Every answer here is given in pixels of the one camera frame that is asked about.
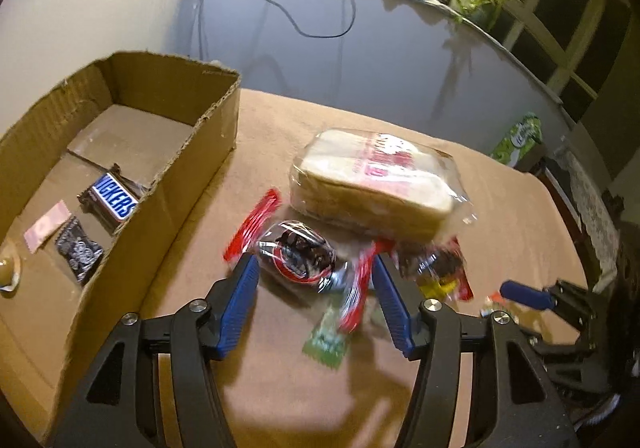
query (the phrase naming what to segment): blue handle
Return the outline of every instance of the blue handle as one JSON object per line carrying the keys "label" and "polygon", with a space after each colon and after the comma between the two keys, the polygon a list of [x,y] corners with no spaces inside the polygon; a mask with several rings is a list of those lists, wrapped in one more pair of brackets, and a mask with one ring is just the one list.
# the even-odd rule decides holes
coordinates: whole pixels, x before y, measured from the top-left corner
{"label": "blue handle", "polygon": [[258,259],[255,255],[245,253],[236,264],[232,276],[216,282],[233,288],[220,317],[220,340],[215,349],[217,360],[223,360],[238,345],[244,320],[255,301],[259,274]]}
{"label": "blue handle", "polygon": [[376,288],[376,295],[380,302],[380,307],[382,307],[382,313],[385,315],[391,339],[396,349],[401,351],[405,358],[410,358],[415,349],[411,336],[412,317],[402,301],[402,297],[396,287],[396,281],[393,280],[391,273],[379,255],[376,255],[373,259],[371,280]]}
{"label": "blue handle", "polygon": [[508,300],[521,303],[532,309],[544,311],[556,306],[554,298],[546,291],[540,291],[516,281],[506,281],[500,286],[500,295]]}

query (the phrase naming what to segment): metal screw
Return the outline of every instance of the metal screw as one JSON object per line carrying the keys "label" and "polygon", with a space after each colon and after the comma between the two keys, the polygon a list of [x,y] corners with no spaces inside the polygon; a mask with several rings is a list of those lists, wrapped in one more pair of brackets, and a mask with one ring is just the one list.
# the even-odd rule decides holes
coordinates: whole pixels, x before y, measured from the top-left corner
{"label": "metal screw", "polygon": [[509,320],[511,318],[509,318],[509,315],[507,313],[505,313],[504,311],[496,311],[494,313],[494,321],[498,322],[500,325],[504,325],[506,323],[509,323]]}
{"label": "metal screw", "polygon": [[189,309],[194,313],[202,313],[207,308],[207,301],[202,298],[197,298],[189,303]]}
{"label": "metal screw", "polygon": [[124,325],[133,325],[138,321],[138,315],[136,313],[127,313],[125,316],[120,318],[120,321],[124,323]]}
{"label": "metal screw", "polygon": [[442,304],[440,303],[439,300],[436,300],[435,298],[428,298],[427,300],[422,302],[422,306],[427,311],[439,311],[440,309],[442,309]]}

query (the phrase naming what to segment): wrapped snack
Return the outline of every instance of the wrapped snack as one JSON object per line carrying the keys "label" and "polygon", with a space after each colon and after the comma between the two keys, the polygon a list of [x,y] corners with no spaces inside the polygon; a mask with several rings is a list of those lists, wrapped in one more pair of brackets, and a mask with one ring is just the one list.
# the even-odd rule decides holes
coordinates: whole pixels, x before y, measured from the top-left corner
{"label": "wrapped snack", "polygon": [[508,313],[516,324],[520,323],[518,314],[514,312],[514,306],[508,305],[508,302],[500,295],[500,291],[496,291],[492,295],[484,298],[484,303],[480,308],[480,316],[487,317],[494,311],[505,311]]}
{"label": "wrapped snack", "polygon": [[350,334],[362,322],[373,259],[388,244],[378,241],[361,251],[357,261],[349,263],[348,283],[341,301],[332,299],[319,324],[314,327],[302,351],[331,368],[338,368],[348,351]]}
{"label": "wrapped snack", "polygon": [[27,243],[29,251],[35,253],[70,217],[71,212],[61,199],[53,205],[47,213],[40,217],[31,228],[24,232],[24,241]]}
{"label": "wrapped snack", "polygon": [[291,170],[293,208],[391,239],[428,243],[467,203],[450,155],[388,134],[329,129]]}
{"label": "wrapped snack", "polygon": [[271,188],[244,220],[223,258],[233,266],[244,252],[254,252],[265,272],[306,303],[318,293],[345,290],[350,283],[348,259],[358,254],[362,242],[344,230],[317,221],[307,224],[301,217],[282,208],[280,193]]}
{"label": "wrapped snack", "polygon": [[490,156],[508,167],[515,167],[536,143],[542,143],[542,124],[533,113],[524,115],[521,121],[509,129]]}
{"label": "wrapped snack", "polygon": [[129,218],[138,205],[138,199],[120,176],[120,167],[116,163],[78,195],[82,210],[97,216],[111,234]]}
{"label": "wrapped snack", "polygon": [[100,265],[102,247],[86,236],[77,217],[72,217],[62,227],[56,239],[58,253],[65,257],[76,280],[86,284]]}
{"label": "wrapped snack", "polygon": [[456,301],[474,297],[466,279],[465,259],[455,237],[441,245],[402,245],[396,250],[396,257],[402,275],[415,280],[426,298]]}

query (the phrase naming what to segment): snickers bar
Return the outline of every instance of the snickers bar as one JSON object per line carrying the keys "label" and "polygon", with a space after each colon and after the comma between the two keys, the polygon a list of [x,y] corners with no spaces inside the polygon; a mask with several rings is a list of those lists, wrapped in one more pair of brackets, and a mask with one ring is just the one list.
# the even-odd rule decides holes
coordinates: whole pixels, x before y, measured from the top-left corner
{"label": "snickers bar", "polygon": [[126,187],[119,171],[114,165],[78,196],[82,209],[94,213],[111,233],[127,220],[138,204],[138,198]]}

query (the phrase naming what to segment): green package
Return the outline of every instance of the green package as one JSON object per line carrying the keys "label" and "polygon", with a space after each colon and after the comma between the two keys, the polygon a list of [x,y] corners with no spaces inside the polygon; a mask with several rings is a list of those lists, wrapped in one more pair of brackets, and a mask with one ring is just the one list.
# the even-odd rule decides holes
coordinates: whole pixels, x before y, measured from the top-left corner
{"label": "green package", "polygon": [[540,118],[527,113],[509,130],[490,156],[513,168],[536,143],[542,143]]}
{"label": "green package", "polygon": [[302,348],[307,356],[331,368],[340,367],[348,347],[348,335],[338,332],[339,317],[340,306],[329,304]]}

